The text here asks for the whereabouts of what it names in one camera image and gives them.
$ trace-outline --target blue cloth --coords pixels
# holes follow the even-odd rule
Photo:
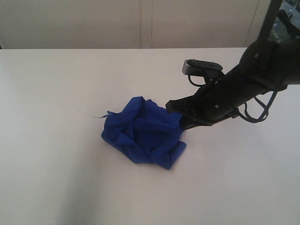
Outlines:
[[[134,163],[155,163],[170,170],[186,147],[179,141],[181,117],[134,97],[122,112],[109,112],[102,138]]]

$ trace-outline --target white table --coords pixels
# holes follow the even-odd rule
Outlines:
[[[186,131],[170,171],[130,162],[93,118],[133,96],[164,106],[191,95],[184,59],[227,72],[243,51],[1,50],[0,223],[298,225],[300,86],[279,93],[261,124]]]

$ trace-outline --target crumpled blue fabric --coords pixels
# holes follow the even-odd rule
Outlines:
[[[179,141],[184,131],[181,117],[151,100],[133,97],[122,112],[109,112],[101,136],[134,163],[155,163],[170,170],[186,147]]]

